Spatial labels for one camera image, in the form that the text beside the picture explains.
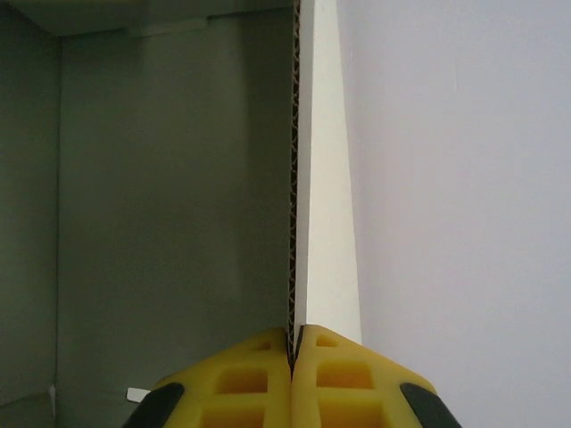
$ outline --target yellow foam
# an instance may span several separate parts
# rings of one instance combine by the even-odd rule
[[[293,379],[286,332],[276,328],[160,380],[155,389],[170,383],[185,391],[164,428],[422,428],[401,386],[436,394],[418,374],[317,325],[303,329]],[[423,402],[429,411],[438,405]]]
[[[289,428],[286,332],[268,330],[157,383],[185,393],[164,428]]]
[[[292,428],[422,428],[401,393],[429,381],[339,334],[306,325],[292,381]]]

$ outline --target gray cardboard wall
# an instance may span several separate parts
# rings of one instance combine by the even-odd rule
[[[52,400],[47,392],[29,395],[0,408],[2,428],[54,428]]]
[[[0,5],[0,406],[54,382],[57,52]]]
[[[286,323],[291,60],[291,9],[64,42],[61,427]]]

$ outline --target yellow tool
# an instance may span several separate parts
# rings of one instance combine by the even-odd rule
[[[460,428],[429,381],[318,325],[258,334],[160,380],[123,428]]]

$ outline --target square cutout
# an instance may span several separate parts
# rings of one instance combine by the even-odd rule
[[[380,403],[320,401],[321,428],[386,428],[389,424]]]
[[[200,428],[263,428],[264,408],[220,408],[203,412]]]
[[[262,368],[234,367],[225,370],[216,385],[218,394],[268,392],[268,372]]]
[[[373,378],[366,363],[331,361],[318,366],[317,386],[372,390]]]

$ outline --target black rubber edge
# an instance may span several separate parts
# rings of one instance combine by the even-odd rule
[[[290,363],[290,370],[292,372],[292,378],[294,377],[294,370],[295,370],[295,361],[300,355],[300,348],[302,347],[302,340],[303,340],[303,329],[305,325],[300,325],[300,332],[297,334],[297,343],[295,345],[295,353],[294,353],[294,361]]]
[[[163,428],[184,393],[181,383],[169,383],[149,392],[122,428]]]
[[[462,428],[436,394],[414,383],[403,383],[401,392],[422,428]]]
[[[292,353],[290,350],[289,332],[287,331],[287,329],[285,330],[284,340],[285,340],[285,349],[287,351],[287,364],[289,365],[290,371],[292,371],[293,370],[292,367],[294,365],[292,364],[292,360],[290,359],[290,355],[292,355]]]

